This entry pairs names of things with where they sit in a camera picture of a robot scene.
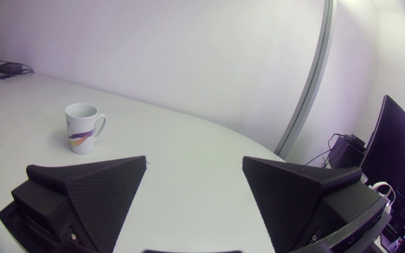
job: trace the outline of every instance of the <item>computer monitor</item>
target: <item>computer monitor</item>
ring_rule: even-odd
[[[0,219],[28,252],[110,253],[146,170],[146,157],[74,166],[29,165]]]
[[[405,111],[385,95],[360,165],[368,184],[387,182],[405,194]]]

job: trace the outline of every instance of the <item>mug handle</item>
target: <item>mug handle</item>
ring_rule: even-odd
[[[98,120],[100,119],[100,117],[103,117],[103,118],[104,118],[104,121],[103,121],[103,124],[101,125],[101,127],[99,128],[98,132],[97,132],[96,135],[95,135],[95,141],[96,141],[96,139],[98,139],[98,136],[99,136],[99,134],[101,133],[101,131],[103,130],[104,126],[106,125],[106,121],[107,121],[106,115],[104,115],[104,114],[102,114],[102,113],[100,113],[100,114],[98,115],[98,117],[96,118],[96,121],[98,121]]]

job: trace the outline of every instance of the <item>power adapter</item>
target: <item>power adapter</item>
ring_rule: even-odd
[[[5,63],[0,65],[0,73],[5,75],[19,74],[23,72],[23,65],[19,63]]]

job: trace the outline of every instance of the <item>tabletop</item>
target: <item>tabletop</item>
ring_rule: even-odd
[[[108,118],[89,154],[69,148],[64,110],[74,103]],[[0,80],[0,211],[27,165],[138,155],[148,168],[114,252],[274,252],[242,171],[243,156],[282,161],[268,149],[197,117],[39,74]],[[0,252],[23,252],[1,221]]]

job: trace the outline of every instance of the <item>white mug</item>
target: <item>white mug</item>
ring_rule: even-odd
[[[88,154],[106,125],[107,118],[89,104],[71,104],[65,109],[66,129],[70,147],[76,154]],[[101,128],[96,132],[96,122],[103,117]]]

